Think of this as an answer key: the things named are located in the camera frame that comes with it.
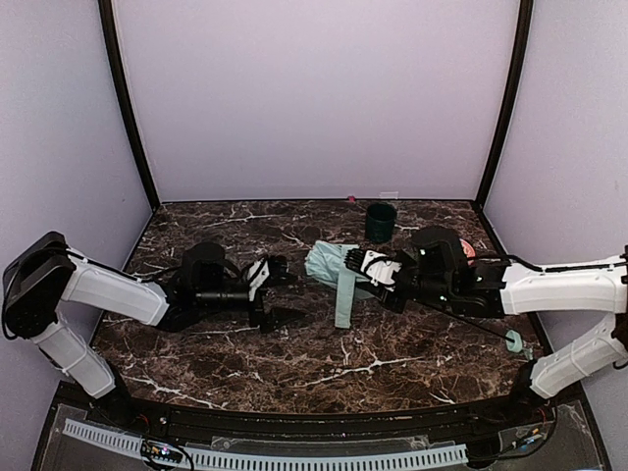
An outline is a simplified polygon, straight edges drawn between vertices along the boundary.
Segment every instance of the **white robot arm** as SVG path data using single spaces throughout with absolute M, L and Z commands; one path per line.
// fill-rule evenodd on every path
M 215 312 L 244 310 L 250 326 L 266 333 L 301 317 L 291 309 L 264 311 L 262 287 L 292 280 L 284 257 L 263 257 L 240 272 L 220 245 L 205 242 L 183 255 L 167 283 L 146 281 L 90 260 L 68 247 L 62 235 L 49 233 L 5 271 L 2 327 L 10 340 L 33 341 L 111 420 L 123 425 L 136 413 L 122 378 L 70 329 L 58 309 L 60 300 L 117 312 L 169 332 Z
M 522 368 L 515 388 L 532 392 L 537 402 L 607 365 L 628 360 L 626 254 L 547 266 L 507 256 L 469 260 L 459 236 L 445 228 L 419 231 L 413 245 L 410 253 L 398 252 L 396 257 L 355 249 L 345 264 L 369 278 L 371 287 L 362 288 L 395 312 L 411 299 L 464 317 L 569 310 L 606 313 L 582 337 Z

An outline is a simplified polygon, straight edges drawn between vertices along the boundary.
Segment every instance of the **dark green cup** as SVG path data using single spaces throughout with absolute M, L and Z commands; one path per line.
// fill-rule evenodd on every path
M 387 203 L 375 203 L 366 210 L 366 238 L 375 243 L 393 238 L 396 209 Z

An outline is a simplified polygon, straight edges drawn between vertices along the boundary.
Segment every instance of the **light blue cloth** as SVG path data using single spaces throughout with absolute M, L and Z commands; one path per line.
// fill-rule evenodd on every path
M 355 289 L 356 282 L 368 282 L 369 280 L 344 266 L 344 257 L 352 248 L 358 248 L 358 245 L 317 240 L 305 258 L 307 275 L 337 290 L 336 327 L 340 329 L 348 329 L 351 325 L 353 298 L 373 297 L 370 292 Z

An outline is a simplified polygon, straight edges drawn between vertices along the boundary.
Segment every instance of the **small pink item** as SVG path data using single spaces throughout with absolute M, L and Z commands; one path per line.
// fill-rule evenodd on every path
M 463 238 L 460 241 L 462 242 L 462 250 L 464 250 L 464 254 L 467 256 L 467 258 L 475 257 L 475 249 L 473 248 L 473 246 Z

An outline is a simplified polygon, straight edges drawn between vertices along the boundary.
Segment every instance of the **floor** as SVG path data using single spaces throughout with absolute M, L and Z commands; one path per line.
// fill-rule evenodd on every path
M 221 314 L 169 334 L 105 314 L 93 346 L 118 366 L 136 397 L 179 405 L 282 413 L 379 412 L 462 403 L 506 394 L 523 356 L 504 342 L 409 303 L 395 315 L 377 301 L 356 301 L 350 330 L 334 327 L 335 292 L 305 276 L 316 240 L 364 241 L 371 201 L 172 203 L 162 206 L 128 271 L 148 275 L 178 265 L 203 240 L 221 243 L 239 267 L 264 253 L 284 255 L 299 276 L 271 289 L 266 305 L 307 312 L 269 335 L 247 326 L 245 314 Z M 491 243 L 467 202 L 395 201 L 393 253 L 413 231 L 430 225 L 457 230 L 479 254 Z M 540 354 L 525 316 L 483 321 L 518 331 Z

